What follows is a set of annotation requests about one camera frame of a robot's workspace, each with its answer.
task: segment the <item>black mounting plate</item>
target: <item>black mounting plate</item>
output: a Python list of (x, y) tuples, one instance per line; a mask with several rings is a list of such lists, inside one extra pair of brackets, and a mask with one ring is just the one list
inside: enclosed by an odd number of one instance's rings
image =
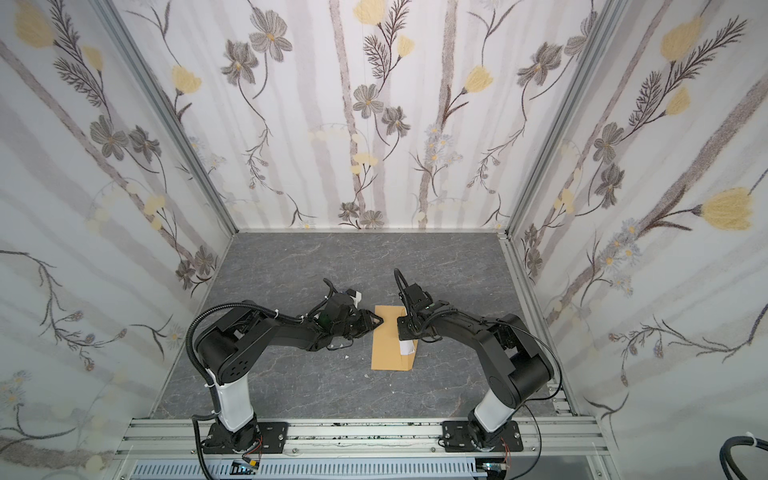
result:
[[(286, 437), (288, 433), (288, 422), (258, 422), (259, 431), (261, 432), (261, 453), (283, 453), (283, 447), (286, 444)], [(232, 448), (227, 448), (221, 445), (221, 442), (217, 442), (218, 438), (224, 433), (223, 427), (214, 423), (211, 426), (211, 430), (208, 432), (209, 436), (213, 436), (212, 439), (203, 440), (203, 453), (206, 455), (229, 455), (234, 453)], [(218, 445), (206, 445), (206, 443), (213, 443)]]
[[(523, 440), (517, 422), (507, 422), (500, 435), (510, 452), (522, 452)], [(446, 452), (477, 452), (469, 434), (469, 421), (448, 420), (442, 423), (442, 441)], [(499, 441), (491, 452), (503, 452), (504, 444)]]

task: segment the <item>floral wallpaper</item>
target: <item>floral wallpaper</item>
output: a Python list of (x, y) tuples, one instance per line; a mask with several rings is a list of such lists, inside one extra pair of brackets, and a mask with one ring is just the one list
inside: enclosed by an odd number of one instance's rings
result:
[(627, 480), (722, 478), (725, 439), (768, 431), (766, 18), (631, 2), (513, 234)]
[(230, 235), (88, 3), (0, 12), (0, 471), (100, 478)]
[(118, 0), (239, 228), (503, 229), (600, 0)]

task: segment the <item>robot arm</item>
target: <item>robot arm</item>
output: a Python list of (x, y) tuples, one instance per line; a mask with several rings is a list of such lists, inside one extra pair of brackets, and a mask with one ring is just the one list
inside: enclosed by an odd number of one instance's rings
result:
[(398, 318), (401, 340), (446, 336), (477, 352), (490, 389), (469, 414), (469, 428), (477, 449), (492, 448), (512, 413), (552, 379), (552, 364), (520, 317), (464, 313), (433, 300), (417, 283), (409, 285), (397, 269), (395, 280), (406, 307)]
[[(469, 428), (474, 448), (492, 448), (499, 443), (511, 414), (552, 378), (552, 365), (517, 316), (487, 318), (463, 313), (447, 302), (432, 300), (418, 284), (409, 285), (399, 270), (395, 276), (406, 307), (406, 315), (398, 318), (401, 340), (446, 336), (478, 353), (490, 390), (469, 415)], [(252, 302), (231, 304), (233, 308), (208, 326), (192, 347), (200, 317), (193, 322), (187, 334), (187, 353), (198, 371), (211, 378), (206, 378), (207, 386), (213, 389), (218, 410), (217, 422), (204, 443), (206, 453), (243, 452), (260, 437), (247, 373), (268, 345), (315, 352), (326, 348), (334, 337), (354, 340), (381, 325), (380, 317), (357, 308), (359, 293), (341, 293), (330, 281), (326, 283), (329, 295), (299, 319)]]

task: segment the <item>gray marble tabletop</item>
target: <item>gray marble tabletop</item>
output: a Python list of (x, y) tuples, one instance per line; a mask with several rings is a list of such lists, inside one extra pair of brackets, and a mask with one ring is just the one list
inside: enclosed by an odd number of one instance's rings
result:
[[(395, 267), (468, 312), (521, 314), (493, 233), (239, 233), (206, 307), (253, 300), (298, 315), (327, 293), (323, 277), (339, 290), (362, 292), (365, 308), (399, 305)], [(455, 340), (420, 343), (408, 372), (371, 370), (371, 349), (372, 335), (333, 352), (268, 347), (249, 374), (254, 410), (273, 419), (466, 416), (488, 389), (475, 352)], [(551, 402), (529, 406), (535, 415), (554, 415)], [(182, 354), (153, 418), (210, 408), (202, 379)]]

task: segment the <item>brown envelope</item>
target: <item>brown envelope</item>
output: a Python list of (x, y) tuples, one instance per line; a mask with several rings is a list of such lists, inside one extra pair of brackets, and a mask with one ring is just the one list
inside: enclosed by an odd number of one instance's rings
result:
[(371, 370), (399, 370), (405, 372), (413, 368), (418, 340), (413, 340), (413, 353), (400, 355), (400, 340), (397, 336), (397, 317), (406, 314), (404, 306), (376, 305), (375, 314), (384, 319), (384, 323), (373, 330), (373, 352)]

